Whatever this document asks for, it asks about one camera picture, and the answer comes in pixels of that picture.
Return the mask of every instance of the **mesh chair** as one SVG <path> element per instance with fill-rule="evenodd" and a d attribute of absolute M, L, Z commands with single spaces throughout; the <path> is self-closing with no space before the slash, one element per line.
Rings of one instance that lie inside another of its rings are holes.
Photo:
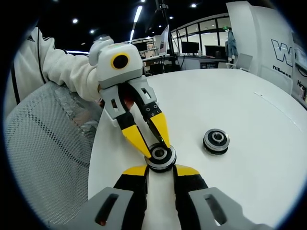
<path fill-rule="evenodd" d="M 226 63 L 228 69 L 240 69 L 249 72 L 250 64 L 253 56 L 247 54 L 239 54 L 236 64 Z"/>
<path fill-rule="evenodd" d="M 47 225 L 73 219 L 87 201 L 88 171 L 102 109 L 49 82 L 24 99 L 5 122 L 16 182 Z"/>

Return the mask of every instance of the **black bearing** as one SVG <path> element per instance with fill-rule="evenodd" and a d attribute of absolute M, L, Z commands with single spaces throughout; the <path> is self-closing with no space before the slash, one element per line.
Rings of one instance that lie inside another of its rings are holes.
<path fill-rule="evenodd" d="M 223 155 L 229 146 L 229 136 L 220 129 L 210 129 L 203 138 L 203 145 L 213 155 Z"/>
<path fill-rule="evenodd" d="M 150 159 L 145 157 L 145 161 L 153 171 L 163 173 L 169 171 L 174 166 L 177 157 L 173 146 L 165 149 L 164 145 L 156 143 L 151 145 L 149 149 L 152 157 Z"/>

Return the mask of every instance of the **hanging jacket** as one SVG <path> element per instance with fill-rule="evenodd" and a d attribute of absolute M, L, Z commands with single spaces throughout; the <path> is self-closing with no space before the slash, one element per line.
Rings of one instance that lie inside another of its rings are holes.
<path fill-rule="evenodd" d="M 235 56 L 238 56 L 238 51 L 236 49 L 236 40 L 231 30 L 228 31 L 228 41 L 225 43 L 225 46 L 228 60 L 235 59 Z"/>
<path fill-rule="evenodd" d="M 48 81 L 65 83 L 87 101 L 100 98 L 96 68 L 89 64 L 88 57 L 55 49 L 54 38 L 43 38 L 36 27 L 15 56 L 6 86 L 4 117 Z"/>

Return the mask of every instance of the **gray gripper finger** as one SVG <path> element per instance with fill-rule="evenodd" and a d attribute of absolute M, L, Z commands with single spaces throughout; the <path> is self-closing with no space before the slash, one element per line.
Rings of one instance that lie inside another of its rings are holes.
<path fill-rule="evenodd" d="M 79 214 L 55 230 L 121 230 L 133 191 L 106 187 L 88 200 Z"/>
<path fill-rule="evenodd" d="M 255 224 L 243 215 L 242 207 L 217 188 L 189 192 L 201 230 L 272 230 Z"/>

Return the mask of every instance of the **white round table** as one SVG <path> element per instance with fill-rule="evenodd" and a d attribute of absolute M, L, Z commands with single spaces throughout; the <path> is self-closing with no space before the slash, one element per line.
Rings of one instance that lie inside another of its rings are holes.
<path fill-rule="evenodd" d="M 148 77 L 165 113 L 177 163 L 198 170 L 209 187 L 238 202 L 244 215 L 272 227 L 287 217 L 307 176 L 307 111 L 290 95 L 250 73 L 198 69 Z M 146 141 L 155 143 L 136 105 L 131 112 Z M 209 155 L 202 139 L 212 128 L 230 136 L 223 156 Z M 105 111 L 95 136 L 88 198 L 113 187 L 143 156 Z M 143 230 L 180 229 L 172 172 L 150 171 Z"/>

